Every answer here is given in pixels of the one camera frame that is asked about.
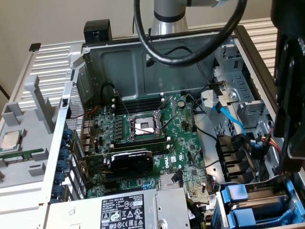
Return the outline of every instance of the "wall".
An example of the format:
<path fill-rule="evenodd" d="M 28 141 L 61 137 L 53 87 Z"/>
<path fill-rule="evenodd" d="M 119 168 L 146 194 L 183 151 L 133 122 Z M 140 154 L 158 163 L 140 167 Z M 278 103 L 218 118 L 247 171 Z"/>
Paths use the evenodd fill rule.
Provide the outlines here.
<path fill-rule="evenodd" d="M 188 8 L 188 25 L 225 22 L 236 3 L 232 0 L 213 9 Z M 270 8 L 271 0 L 248 0 L 243 19 L 269 17 Z M 148 29 L 153 20 L 153 0 L 142 0 L 141 10 Z M 11 93 L 31 43 L 83 40 L 86 21 L 105 18 L 111 20 L 113 36 L 130 35 L 132 17 L 133 0 L 0 0 L 0 84 Z"/>

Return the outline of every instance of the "mesh panel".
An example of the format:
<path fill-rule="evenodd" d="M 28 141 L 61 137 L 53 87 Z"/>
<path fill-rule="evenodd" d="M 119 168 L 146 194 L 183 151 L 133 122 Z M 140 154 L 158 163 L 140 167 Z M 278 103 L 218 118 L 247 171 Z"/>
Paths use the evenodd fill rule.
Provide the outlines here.
<path fill-rule="evenodd" d="M 73 85 L 71 91 L 71 101 L 70 101 L 71 117 L 77 117 L 82 115 L 85 111 L 81 104 L 80 94 L 78 93 L 76 84 Z M 81 139 L 81 127 L 84 117 L 78 117 L 75 119 L 67 119 L 68 128 L 71 130 L 76 130 L 77 135 Z"/>

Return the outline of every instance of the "circuit board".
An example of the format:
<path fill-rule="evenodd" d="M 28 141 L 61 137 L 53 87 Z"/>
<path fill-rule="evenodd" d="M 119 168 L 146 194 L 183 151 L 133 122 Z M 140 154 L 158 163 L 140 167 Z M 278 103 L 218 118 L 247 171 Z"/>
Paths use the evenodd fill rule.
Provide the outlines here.
<path fill-rule="evenodd" d="M 175 106 L 175 116 L 160 133 L 160 138 L 170 137 L 170 142 L 118 149 L 118 151 L 149 150 L 157 152 L 157 155 L 153 156 L 153 170 L 144 176 L 112 178 L 111 174 L 103 173 L 100 169 L 105 157 L 109 158 L 110 155 L 117 153 L 117 149 L 110 149 L 113 143 L 129 142 L 128 115 L 113 116 L 110 107 L 99 107 L 94 113 L 95 115 L 90 117 L 96 125 L 95 134 L 91 138 L 98 141 L 102 137 L 102 141 L 98 146 L 91 144 L 88 155 L 83 158 L 92 178 L 92 188 L 88 190 L 88 198 L 115 194 L 124 190 L 162 189 L 163 186 L 159 183 L 160 177 L 167 174 L 174 175 L 179 169 L 183 172 L 183 187 L 186 194 L 193 201 L 207 202 L 208 193 L 202 191 L 202 183 L 206 182 L 205 170 L 196 169 L 190 159 L 190 156 L 193 157 L 201 149 L 197 131 L 192 129 L 191 103 L 187 103 L 186 96 L 180 94 L 171 96 L 172 100 L 161 110 L 162 123 L 166 123 L 173 116 L 173 106 Z M 178 107 L 178 101 L 183 101 L 185 106 Z M 141 117 L 150 114 L 151 112 L 143 112 Z M 196 158 L 195 163 L 204 166 L 204 161 L 200 156 Z"/>

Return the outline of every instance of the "metal robot arm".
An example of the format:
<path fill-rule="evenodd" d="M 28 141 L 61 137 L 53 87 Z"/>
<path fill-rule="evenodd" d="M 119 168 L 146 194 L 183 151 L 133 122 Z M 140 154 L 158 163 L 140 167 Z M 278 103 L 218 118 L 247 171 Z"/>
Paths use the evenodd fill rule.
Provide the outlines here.
<path fill-rule="evenodd" d="M 228 0 L 154 0 L 154 20 L 151 35 L 188 31 L 185 8 L 215 7 Z"/>

